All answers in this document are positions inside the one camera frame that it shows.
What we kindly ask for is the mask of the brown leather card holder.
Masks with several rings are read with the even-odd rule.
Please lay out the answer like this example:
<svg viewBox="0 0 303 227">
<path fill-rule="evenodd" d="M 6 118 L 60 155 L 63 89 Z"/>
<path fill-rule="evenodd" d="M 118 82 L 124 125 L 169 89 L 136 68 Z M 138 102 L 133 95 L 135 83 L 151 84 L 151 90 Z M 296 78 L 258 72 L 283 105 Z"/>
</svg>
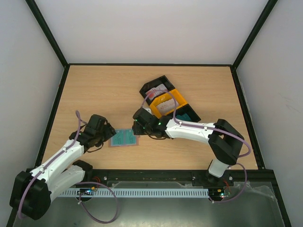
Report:
<svg viewBox="0 0 303 227">
<path fill-rule="evenodd" d="M 109 147 L 128 147 L 138 146 L 139 136 L 134 135 L 131 128 L 129 129 L 116 129 L 116 134 L 110 138 L 108 142 Z"/>
</svg>

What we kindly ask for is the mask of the yellow bin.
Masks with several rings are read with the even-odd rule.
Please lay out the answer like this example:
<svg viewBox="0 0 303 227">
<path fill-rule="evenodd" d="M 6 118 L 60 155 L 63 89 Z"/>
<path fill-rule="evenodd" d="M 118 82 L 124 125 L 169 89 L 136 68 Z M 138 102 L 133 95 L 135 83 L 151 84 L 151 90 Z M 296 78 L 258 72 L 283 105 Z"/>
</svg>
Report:
<svg viewBox="0 0 303 227">
<path fill-rule="evenodd" d="M 176 100 L 177 109 L 188 104 L 188 102 L 177 89 L 171 90 L 170 93 Z M 152 113 L 160 118 L 161 116 L 173 113 L 175 108 L 175 101 L 170 94 L 164 92 L 158 97 L 155 97 L 149 107 Z"/>
</svg>

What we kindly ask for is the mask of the black bin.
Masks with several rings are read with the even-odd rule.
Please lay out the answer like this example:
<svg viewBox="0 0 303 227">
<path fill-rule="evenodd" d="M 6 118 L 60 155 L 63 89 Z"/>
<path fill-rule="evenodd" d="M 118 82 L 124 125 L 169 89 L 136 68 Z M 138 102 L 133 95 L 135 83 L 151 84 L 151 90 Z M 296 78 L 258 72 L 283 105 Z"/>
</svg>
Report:
<svg viewBox="0 0 303 227">
<path fill-rule="evenodd" d="M 201 121 L 201 118 L 198 116 L 198 114 L 193 110 L 193 108 L 187 104 L 183 107 L 180 107 L 176 110 L 176 115 L 182 115 L 182 114 L 188 114 L 191 118 L 191 122 L 199 122 Z"/>
<path fill-rule="evenodd" d="M 175 89 L 173 84 L 165 75 L 163 75 L 145 83 L 140 89 L 139 93 L 143 98 L 146 98 L 147 95 L 149 95 L 146 102 L 150 105 L 157 96 L 164 94 L 163 91 L 171 91 L 173 89 Z"/>
</svg>

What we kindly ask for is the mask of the teal credit card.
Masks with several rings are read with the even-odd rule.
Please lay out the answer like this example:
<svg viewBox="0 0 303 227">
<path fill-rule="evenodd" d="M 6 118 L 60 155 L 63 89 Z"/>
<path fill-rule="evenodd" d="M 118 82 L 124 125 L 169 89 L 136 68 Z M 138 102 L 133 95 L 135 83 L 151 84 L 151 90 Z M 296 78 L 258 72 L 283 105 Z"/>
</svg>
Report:
<svg viewBox="0 0 303 227">
<path fill-rule="evenodd" d="M 116 130 L 116 135 L 110 139 L 110 146 L 119 147 L 125 145 L 125 133 L 123 129 Z"/>
<path fill-rule="evenodd" d="M 136 136 L 134 136 L 132 129 L 125 129 L 125 145 L 135 145 L 137 143 Z"/>
</svg>

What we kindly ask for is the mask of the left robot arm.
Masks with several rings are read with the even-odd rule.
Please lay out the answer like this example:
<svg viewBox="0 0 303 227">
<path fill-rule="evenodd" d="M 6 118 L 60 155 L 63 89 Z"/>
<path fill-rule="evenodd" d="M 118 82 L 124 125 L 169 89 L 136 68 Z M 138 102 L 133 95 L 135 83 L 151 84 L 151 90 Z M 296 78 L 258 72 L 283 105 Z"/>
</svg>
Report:
<svg viewBox="0 0 303 227">
<path fill-rule="evenodd" d="M 13 184 L 9 204 L 19 219 L 40 219 L 51 203 L 74 185 L 98 185 L 92 177 L 93 167 L 80 160 L 92 148 L 99 150 L 116 134 L 115 129 L 100 115 L 92 115 L 87 123 L 78 119 L 78 128 L 65 144 L 38 167 L 20 172 Z"/>
</svg>

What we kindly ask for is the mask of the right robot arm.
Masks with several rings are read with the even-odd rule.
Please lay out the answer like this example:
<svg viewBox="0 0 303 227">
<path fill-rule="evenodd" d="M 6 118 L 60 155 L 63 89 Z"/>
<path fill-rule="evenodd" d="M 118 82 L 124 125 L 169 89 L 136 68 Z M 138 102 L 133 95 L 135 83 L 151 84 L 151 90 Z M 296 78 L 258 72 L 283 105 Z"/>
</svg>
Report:
<svg viewBox="0 0 303 227">
<path fill-rule="evenodd" d="M 134 135 L 147 135 L 159 140 L 187 139 L 209 145 L 215 158 L 205 177 L 211 185 L 221 182 L 225 170 L 237 163 L 244 143 L 243 136 L 224 119 L 218 119 L 216 123 L 196 123 L 172 116 L 157 118 L 144 108 L 138 109 L 133 119 Z"/>
</svg>

